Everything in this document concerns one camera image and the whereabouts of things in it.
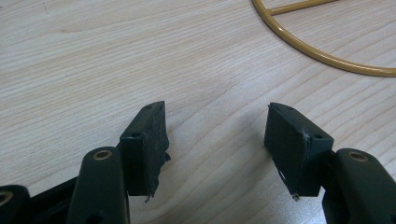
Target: curved gold rod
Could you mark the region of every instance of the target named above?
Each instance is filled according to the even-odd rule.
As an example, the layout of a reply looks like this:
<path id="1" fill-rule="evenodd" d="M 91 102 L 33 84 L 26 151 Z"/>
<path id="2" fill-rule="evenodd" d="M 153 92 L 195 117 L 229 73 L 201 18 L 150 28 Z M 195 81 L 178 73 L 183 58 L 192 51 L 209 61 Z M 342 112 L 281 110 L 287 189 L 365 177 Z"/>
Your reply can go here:
<path id="1" fill-rule="evenodd" d="M 359 73 L 367 76 L 376 76 L 376 77 L 396 77 L 396 68 L 387 68 L 387 67 L 375 67 L 366 64 L 360 63 L 352 63 L 340 58 L 336 58 L 330 54 L 327 54 L 323 51 L 315 49 L 297 38 L 296 36 L 289 33 L 285 30 L 274 18 L 273 16 L 279 15 L 282 13 L 306 8 L 306 7 L 314 7 L 317 5 L 334 2 L 337 0 L 308 0 L 301 3 L 295 3 L 286 5 L 283 7 L 276 7 L 272 9 L 267 9 L 262 4 L 262 0 L 252 0 L 253 5 L 256 10 L 259 12 L 262 20 L 283 40 L 288 42 L 290 45 L 295 47 L 297 50 L 302 53 L 314 58 L 320 62 L 326 63 L 333 67 L 346 70 L 348 72 Z"/>

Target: light wood surface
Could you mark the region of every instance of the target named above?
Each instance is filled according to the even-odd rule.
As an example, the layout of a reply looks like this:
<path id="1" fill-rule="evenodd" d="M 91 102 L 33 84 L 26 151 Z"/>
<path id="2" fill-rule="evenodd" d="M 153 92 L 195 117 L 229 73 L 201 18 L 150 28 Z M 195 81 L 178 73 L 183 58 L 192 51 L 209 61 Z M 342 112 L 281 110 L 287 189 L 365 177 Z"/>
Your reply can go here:
<path id="1" fill-rule="evenodd" d="M 396 67 L 395 11 L 348 0 L 276 19 L 335 56 Z M 0 1 L 0 185 L 36 195 L 76 176 L 159 100 L 172 160 L 150 202 L 130 198 L 132 223 L 324 223 L 321 196 L 296 203 L 262 145 L 270 102 L 396 177 L 396 78 L 304 56 L 249 0 Z"/>

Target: wooden table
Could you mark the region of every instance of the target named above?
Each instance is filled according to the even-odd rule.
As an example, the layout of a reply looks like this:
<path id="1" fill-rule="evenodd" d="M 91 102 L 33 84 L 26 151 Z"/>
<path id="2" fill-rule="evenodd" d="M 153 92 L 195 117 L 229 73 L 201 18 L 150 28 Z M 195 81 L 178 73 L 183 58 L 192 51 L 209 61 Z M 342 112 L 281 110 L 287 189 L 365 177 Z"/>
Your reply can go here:
<path id="1" fill-rule="evenodd" d="M 349 0 L 276 19 L 333 55 L 395 67 L 395 11 Z M 262 145 L 270 102 L 396 177 L 396 78 L 306 57 L 249 0 L 2 0 L 0 99 L 0 185 L 31 195 L 76 176 L 87 152 L 115 146 L 142 106 L 165 100 L 172 160 L 149 203 L 130 198 L 132 223 L 325 222 L 321 196 L 292 200 Z"/>

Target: wood grain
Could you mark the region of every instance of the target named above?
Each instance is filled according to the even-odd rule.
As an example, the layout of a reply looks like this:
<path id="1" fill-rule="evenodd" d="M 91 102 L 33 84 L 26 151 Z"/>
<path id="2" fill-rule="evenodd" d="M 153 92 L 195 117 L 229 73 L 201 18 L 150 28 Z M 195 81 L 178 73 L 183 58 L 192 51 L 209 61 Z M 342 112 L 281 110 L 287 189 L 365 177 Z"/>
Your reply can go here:
<path id="1" fill-rule="evenodd" d="M 333 55 L 395 67 L 395 11 L 349 0 L 276 19 Z M 172 160 L 149 203 L 130 198 L 132 223 L 324 223 L 321 197 L 293 201 L 262 145 L 270 102 L 396 177 L 396 79 L 307 58 L 248 0 L 0 2 L 0 185 L 36 195 L 74 177 L 158 100 Z"/>

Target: tabletop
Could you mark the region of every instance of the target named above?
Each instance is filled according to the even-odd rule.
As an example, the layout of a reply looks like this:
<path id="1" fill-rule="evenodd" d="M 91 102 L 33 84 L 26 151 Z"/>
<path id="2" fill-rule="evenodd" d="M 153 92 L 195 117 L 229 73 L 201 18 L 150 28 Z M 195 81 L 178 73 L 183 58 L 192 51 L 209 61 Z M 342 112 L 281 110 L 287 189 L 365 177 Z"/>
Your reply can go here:
<path id="1" fill-rule="evenodd" d="M 332 55 L 396 67 L 395 11 L 349 0 L 276 20 Z M 63 183 L 161 100 L 172 160 L 154 198 L 130 198 L 132 223 L 325 223 L 323 190 L 295 202 L 263 146 L 271 102 L 396 177 L 396 78 L 303 55 L 249 0 L 0 1 L 0 185 Z"/>

